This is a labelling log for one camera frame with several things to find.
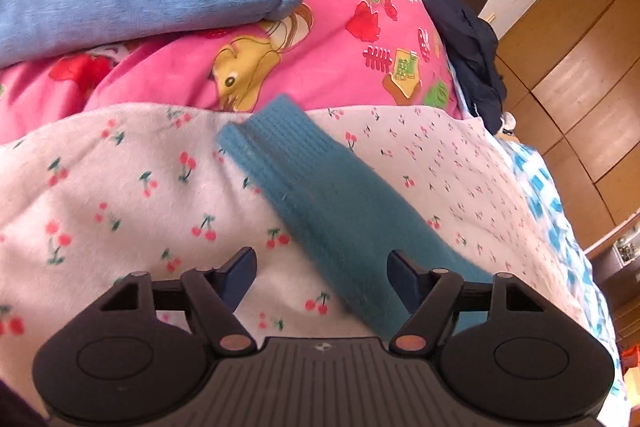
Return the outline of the dark navy garment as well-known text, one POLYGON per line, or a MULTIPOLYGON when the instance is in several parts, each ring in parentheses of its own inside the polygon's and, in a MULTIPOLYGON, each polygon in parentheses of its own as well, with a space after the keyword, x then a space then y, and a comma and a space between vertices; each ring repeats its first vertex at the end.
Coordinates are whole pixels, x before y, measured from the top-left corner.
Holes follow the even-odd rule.
POLYGON ((492 134, 502 125, 506 85, 498 73, 498 38, 462 0, 422 0, 445 45, 469 112, 492 134))

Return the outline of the blue white patterned bedsheet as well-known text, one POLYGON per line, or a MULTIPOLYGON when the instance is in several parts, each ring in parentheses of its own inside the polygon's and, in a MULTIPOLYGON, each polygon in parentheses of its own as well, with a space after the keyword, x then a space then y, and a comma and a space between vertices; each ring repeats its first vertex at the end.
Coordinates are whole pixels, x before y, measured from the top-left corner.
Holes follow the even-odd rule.
POLYGON ((513 136, 496 138, 467 109, 457 160, 482 181, 469 188, 460 205, 477 225, 495 236, 518 260, 513 271, 550 298, 605 345, 614 360, 614 384, 600 422, 626 426, 630 396, 623 379, 608 303, 593 280, 591 262, 578 245, 561 196, 542 156, 513 136))

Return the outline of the teal knitted sock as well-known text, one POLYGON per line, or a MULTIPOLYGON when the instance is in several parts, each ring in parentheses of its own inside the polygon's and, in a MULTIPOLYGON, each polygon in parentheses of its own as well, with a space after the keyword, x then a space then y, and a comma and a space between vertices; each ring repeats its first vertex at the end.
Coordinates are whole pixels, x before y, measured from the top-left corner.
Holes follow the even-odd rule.
POLYGON ((226 124, 218 143, 262 189, 349 311, 383 340, 409 316, 387 280, 391 251, 425 269, 491 281, 489 272, 449 247, 390 184, 289 98, 280 96, 242 124, 226 124))

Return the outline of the pink cartoon print garment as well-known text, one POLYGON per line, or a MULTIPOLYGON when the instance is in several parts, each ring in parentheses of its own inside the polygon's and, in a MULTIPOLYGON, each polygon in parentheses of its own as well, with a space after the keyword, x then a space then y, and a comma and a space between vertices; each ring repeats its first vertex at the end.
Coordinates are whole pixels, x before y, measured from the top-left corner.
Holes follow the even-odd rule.
POLYGON ((304 0, 289 16, 97 46, 5 68, 1 139, 122 103, 252 113, 279 95, 303 109, 431 106, 459 117, 442 39, 422 0, 304 0))

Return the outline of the brown wooden wardrobe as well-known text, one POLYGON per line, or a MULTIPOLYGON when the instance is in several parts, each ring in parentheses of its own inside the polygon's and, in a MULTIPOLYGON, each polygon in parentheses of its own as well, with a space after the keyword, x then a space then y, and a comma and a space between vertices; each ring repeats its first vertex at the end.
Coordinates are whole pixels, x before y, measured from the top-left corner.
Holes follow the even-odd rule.
POLYGON ((541 153, 590 247, 639 207, 639 0, 537 0, 497 66, 516 137, 541 153))

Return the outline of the white cherry print garment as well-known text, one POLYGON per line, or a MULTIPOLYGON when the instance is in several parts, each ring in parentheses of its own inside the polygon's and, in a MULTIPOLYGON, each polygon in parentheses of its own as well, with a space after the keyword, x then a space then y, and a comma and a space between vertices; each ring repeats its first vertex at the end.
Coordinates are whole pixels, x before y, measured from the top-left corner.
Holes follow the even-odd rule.
MULTIPOLYGON (((43 127, 1 150, 1 378, 33 409, 37 350, 127 274, 160 280, 256 251, 239 306, 257 339, 364 336, 260 188, 218 145, 232 116, 124 104, 43 127)), ((506 149, 477 119, 434 108, 314 110, 311 120, 390 184, 452 249, 511 272, 578 323, 587 307, 506 149)))

